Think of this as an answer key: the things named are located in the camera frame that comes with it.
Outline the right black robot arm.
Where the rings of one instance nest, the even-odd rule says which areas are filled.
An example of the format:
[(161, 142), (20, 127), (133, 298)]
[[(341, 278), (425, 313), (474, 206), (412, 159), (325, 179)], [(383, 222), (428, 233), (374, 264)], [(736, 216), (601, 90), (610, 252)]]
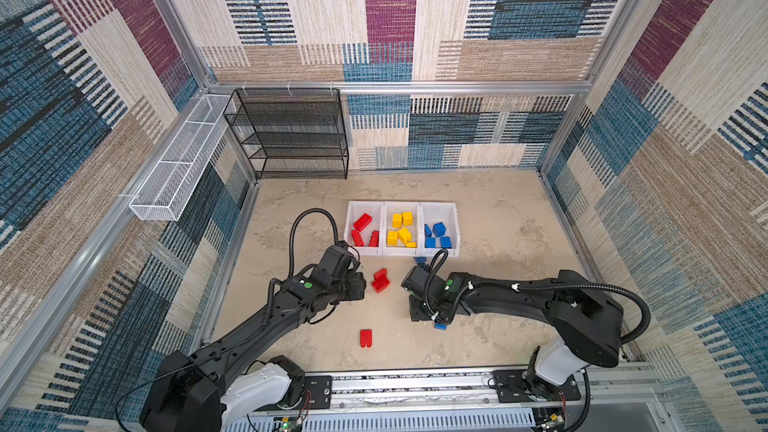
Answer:
[(545, 323), (558, 337), (535, 349), (525, 381), (533, 389), (565, 384), (588, 366), (618, 365), (621, 346), (639, 338), (649, 327), (651, 309), (636, 293), (612, 284), (591, 282), (562, 269), (554, 278), (501, 280), (438, 272), (447, 260), (439, 250), (432, 261), (414, 266), (401, 283), (410, 294), (414, 322), (449, 326), (459, 315), (499, 314)]

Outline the red lego long cluster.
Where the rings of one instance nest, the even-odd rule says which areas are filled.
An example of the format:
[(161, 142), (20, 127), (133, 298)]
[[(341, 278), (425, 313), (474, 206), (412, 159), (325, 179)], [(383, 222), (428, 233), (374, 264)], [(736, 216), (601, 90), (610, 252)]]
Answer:
[(379, 246), (379, 242), (380, 242), (380, 232), (378, 230), (374, 230), (371, 234), (368, 246), (371, 248), (376, 248)]

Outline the large red lego bottom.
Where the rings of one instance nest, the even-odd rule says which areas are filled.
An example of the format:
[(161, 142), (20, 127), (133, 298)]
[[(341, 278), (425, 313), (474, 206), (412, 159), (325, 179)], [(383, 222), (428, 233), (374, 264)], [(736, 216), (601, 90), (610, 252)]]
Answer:
[(365, 242), (364, 242), (364, 240), (362, 238), (362, 235), (360, 234), (359, 231), (353, 229), (351, 231), (351, 237), (352, 237), (356, 247), (363, 247), (365, 245)]

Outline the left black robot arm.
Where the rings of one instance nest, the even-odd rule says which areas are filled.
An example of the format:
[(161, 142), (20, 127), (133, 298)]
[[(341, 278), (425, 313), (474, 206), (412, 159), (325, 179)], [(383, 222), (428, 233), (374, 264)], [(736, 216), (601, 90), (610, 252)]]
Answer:
[(282, 337), (328, 318), (341, 302), (365, 296), (358, 254), (331, 227), (333, 243), (318, 263), (285, 279), (271, 279), (267, 302), (219, 340), (189, 355), (175, 351), (154, 379), (139, 415), (146, 431), (220, 431), (264, 406), (286, 405), (302, 395), (304, 372), (285, 357), (260, 370), (248, 368)]

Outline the small red lego bottom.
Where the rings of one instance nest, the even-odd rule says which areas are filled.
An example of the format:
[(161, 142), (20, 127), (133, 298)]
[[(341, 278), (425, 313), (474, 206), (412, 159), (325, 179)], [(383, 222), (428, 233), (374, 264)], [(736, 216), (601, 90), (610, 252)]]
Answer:
[(371, 348), (373, 346), (373, 331), (363, 329), (359, 333), (359, 345), (361, 348)]

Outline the large red lego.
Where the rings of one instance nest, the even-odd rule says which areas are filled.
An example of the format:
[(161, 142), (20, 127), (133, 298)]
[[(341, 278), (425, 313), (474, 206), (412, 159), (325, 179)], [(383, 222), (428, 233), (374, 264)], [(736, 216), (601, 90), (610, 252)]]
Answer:
[(362, 238), (362, 235), (360, 234), (359, 231), (353, 229), (351, 231), (351, 237), (352, 237), (356, 247), (363, 247), (365, 245), (365, 242), (364, 242), (364, 240)]
[(354, 223), (353, 228), (359, 232), (364, 231), (373, 221), (373, 217), (368, 213), (363, 213)]

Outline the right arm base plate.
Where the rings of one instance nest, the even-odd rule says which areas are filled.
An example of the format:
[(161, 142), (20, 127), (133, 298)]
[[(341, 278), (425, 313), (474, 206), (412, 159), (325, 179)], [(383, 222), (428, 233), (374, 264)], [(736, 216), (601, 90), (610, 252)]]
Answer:
[(557, 386), (522, 368), (494, 370), (487, 385), (496, 392), (500, 403), (579, 402), (582, 399), (573, 376)]

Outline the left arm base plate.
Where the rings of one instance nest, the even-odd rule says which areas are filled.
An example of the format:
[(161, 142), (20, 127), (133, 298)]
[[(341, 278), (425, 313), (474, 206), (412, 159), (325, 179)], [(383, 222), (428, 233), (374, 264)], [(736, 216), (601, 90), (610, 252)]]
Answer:
[(291, 380), (279, 404), (288, 410), (326, 410), (330, 408), (332, 392), (331, 375), (302, 376)]

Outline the large red lego top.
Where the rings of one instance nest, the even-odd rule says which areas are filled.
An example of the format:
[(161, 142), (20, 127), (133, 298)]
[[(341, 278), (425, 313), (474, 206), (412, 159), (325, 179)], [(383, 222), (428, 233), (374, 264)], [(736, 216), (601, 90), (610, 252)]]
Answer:
[(373, 217), (368, 213), (363, 213), (354, 223), (353, 228), (359, 232), (364, 231), (373, 221)]

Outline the yellow lego cluster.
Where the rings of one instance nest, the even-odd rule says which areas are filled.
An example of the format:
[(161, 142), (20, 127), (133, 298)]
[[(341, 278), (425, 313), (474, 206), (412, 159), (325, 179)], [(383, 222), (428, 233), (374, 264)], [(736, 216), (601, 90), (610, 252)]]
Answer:
[(412, 234), (407, 227), (402, 227), (398, 231), (399, 240), (406, 244), (412, 241)]

